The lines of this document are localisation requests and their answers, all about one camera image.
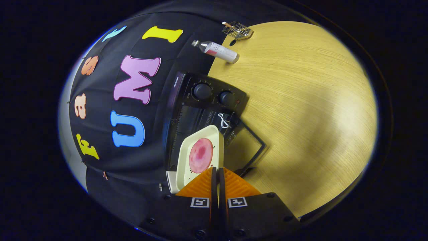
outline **bottle label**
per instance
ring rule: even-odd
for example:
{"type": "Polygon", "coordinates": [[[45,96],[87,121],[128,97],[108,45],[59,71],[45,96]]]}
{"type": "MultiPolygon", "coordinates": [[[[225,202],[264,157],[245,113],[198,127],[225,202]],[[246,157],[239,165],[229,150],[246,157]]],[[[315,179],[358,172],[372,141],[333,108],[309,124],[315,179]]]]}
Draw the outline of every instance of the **bottle label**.
{"type": "Polygon", "coordinates": [[[214,42],[210,44],[208,48],[209,49],[206,52],[207,54],[226,60],[230,63],[233,62],[237,56],[235,51],[232,51],[214,42]]]}

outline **blue letter u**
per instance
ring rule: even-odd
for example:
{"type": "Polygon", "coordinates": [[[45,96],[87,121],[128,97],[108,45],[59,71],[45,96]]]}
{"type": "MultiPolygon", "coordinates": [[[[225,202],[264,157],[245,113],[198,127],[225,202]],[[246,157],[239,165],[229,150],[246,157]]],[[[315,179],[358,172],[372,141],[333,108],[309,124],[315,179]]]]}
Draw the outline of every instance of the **blue letter u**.
{"type": "Polygon", "coordinates": [[[113,131],[113,143],[115,146],[139,147],[144,142],[144,126],[138,118],[116,114],[116,111],[111,111],[110,122],[114,127],[117,124],[125,124],[135,128],[135,135],[133,136],[120,135],[117,131],[113,131]]]}

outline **foam letter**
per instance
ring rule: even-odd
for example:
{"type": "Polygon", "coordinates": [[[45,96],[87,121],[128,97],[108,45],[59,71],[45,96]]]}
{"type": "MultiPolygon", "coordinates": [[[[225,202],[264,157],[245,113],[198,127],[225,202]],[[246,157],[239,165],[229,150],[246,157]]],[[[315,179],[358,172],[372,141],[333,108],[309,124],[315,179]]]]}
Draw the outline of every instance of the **foam letter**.
{"type": "Polygon", "coordinates": [[[125,30],[125,28],[126,28],[126,26],[123,26],[123,27],[122,27],[120,30],[118,30],[118,31],[117,31],[117,29],[113,30],[113,32],[111,32],[111,33],[107,34],[107,35],[104,37],[103,41],[101,41],[101,42],[104,42],[106,39],[109,39],[109,38],[112,38],[112,37],[114,37],[114,36],[118,35],[118,34],[119,34],[119,33],[121,33],[123,30],[125,30]]]}
{"type": "Polygon", "coordinates": [[[142,75],[140,72],[148,73],[149,76],[154,76],[161,65],[161,58],[155,59],[137,59],[130,55],[126,55],[122,61],[120,68],[123,72],[131,78],[124,80],[114,87],[113,98],[119,100],[120,98],[139,99],[144,105],[150,101],[150,90],[145,89],[138,91],[135,89],[143,88],[152,84],[152,81],[142,75]]]}
{"type": "Polygon", "coordinates": [[[167,39],[168,42],[174,43],[181,36],[182,33],[183,33],[183,30],[181,29],[169,30],[169,29],[163,29],[163,28],[158,28],[157,26],[154,26],[144,33],[142,39],[154,37],[154,38],[167,39]]]}
{"type": "Polygon", "coordinates": [[[88,147],[89,143],[85,140],[82,140],[80,137],[80,134],[77,134],[76,137],[77,137],[77,142],[79,143],[79,146],[80,146],[80,150],[82,151],[83,155],[88,154],[100,160],[94,146],[88,147]]]}
{"type": "Polygon", "coordinates": [[[125,124],[135,128],[135,135],[133,136],[120,135],[117,131],[113,131],[113,143],[115,146],[139,147],[144,142],[144,126],[138,118],[116,114],[116,111],[111,111],[110,122],[114,127],[117,124],[125,124]]]}
{"type": "Polygon", "coordinates": [[[89,59],[85,61],[85,64],[82,67],[82,75],[92,74],[94,72],[94,69],[97,63],[98,63],[98,56],[89,57],[89,59]]]}
{"type": "Polygon", "coordinates": [[[86,95],[83,93],[82,95],[76,96],[76,99],[74,100],[74,112],[76,113],[76,116],[80,116],[80,118],[83,120],[86,117],[86,95]]]}

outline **bottle cap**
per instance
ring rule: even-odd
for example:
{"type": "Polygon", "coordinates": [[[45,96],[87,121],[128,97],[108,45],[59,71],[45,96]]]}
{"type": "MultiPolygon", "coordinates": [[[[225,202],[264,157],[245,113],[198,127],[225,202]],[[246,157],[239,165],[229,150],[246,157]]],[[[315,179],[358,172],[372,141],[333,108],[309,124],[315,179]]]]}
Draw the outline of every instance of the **bottle cap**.
{"type": "Polygon", "coordinates": [[[192,46],[193,46],[193,47],[196,47],[198,44],[199,44],[199,41],[198,41],[198,40],[194,40],[194,41],[192,42],[192,46]]]}

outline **round pink sponge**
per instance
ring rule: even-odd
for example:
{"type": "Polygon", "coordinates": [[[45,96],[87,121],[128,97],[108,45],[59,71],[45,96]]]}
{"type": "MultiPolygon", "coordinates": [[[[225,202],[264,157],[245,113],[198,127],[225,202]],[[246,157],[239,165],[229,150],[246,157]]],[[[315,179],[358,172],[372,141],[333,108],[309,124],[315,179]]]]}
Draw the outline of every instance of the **round pink sponge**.
{"type": "Polygon", "coordinates": [[[190,150],[190,170],[195,173],[205,171],[213,158],[213,144],[209,139],[199,139],[190,150]]]}

